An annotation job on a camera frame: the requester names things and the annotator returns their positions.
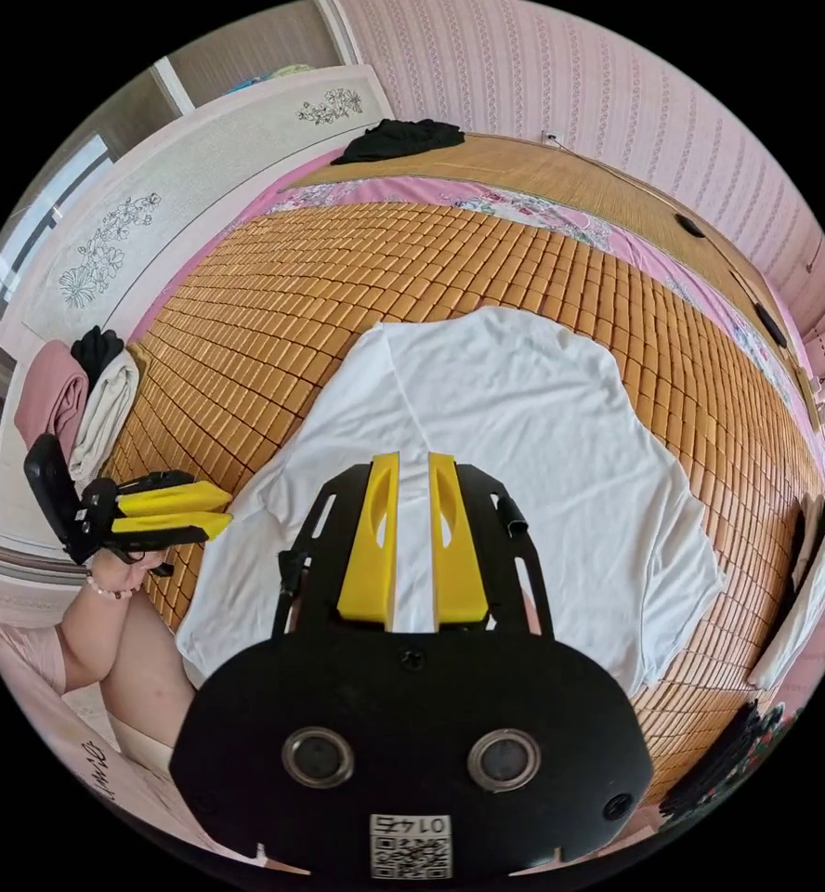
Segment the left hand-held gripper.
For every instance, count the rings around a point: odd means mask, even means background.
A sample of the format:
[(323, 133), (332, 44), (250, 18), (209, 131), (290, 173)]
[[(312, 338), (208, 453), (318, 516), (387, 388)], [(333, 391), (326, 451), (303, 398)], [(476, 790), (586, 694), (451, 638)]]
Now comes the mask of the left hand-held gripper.
[(156, 471), (122, 484), (99, 478), (67, 511), (63, 550), (82, 566), (101, 549), (121, 556), (203, 544), (232, 522), (230, 513), (220, 512), (231, 499), (185, 471)]

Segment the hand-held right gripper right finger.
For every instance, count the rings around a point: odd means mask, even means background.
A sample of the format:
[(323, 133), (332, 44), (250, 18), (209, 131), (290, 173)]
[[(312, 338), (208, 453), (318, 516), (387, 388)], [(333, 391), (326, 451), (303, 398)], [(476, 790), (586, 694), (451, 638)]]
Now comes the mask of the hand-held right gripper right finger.
[(482, 623), (488, 601), (452, 456), (428, 455), (428, 485), (434, 622)]

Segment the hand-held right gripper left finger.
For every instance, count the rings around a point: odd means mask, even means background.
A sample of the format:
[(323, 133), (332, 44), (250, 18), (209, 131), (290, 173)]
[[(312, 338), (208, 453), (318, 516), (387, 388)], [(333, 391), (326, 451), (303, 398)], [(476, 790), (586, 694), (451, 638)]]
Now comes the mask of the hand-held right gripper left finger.
[(360, 516), (337, 611), (347, 622), (394, 619), (399, 508), (399, 454), (377, 454), (369, 465)]

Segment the person's left hand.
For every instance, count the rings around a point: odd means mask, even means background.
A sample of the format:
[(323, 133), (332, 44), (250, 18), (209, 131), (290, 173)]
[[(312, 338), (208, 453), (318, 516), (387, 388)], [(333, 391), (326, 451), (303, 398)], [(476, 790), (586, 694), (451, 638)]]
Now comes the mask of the person's left hand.
[(157, 567), (160, 561), (158, 552), (128, 552), (120, 556), (101, 549), (90, 561), (88, 576), (99, 590), (120, 596), (137, 590), (150, 568)]

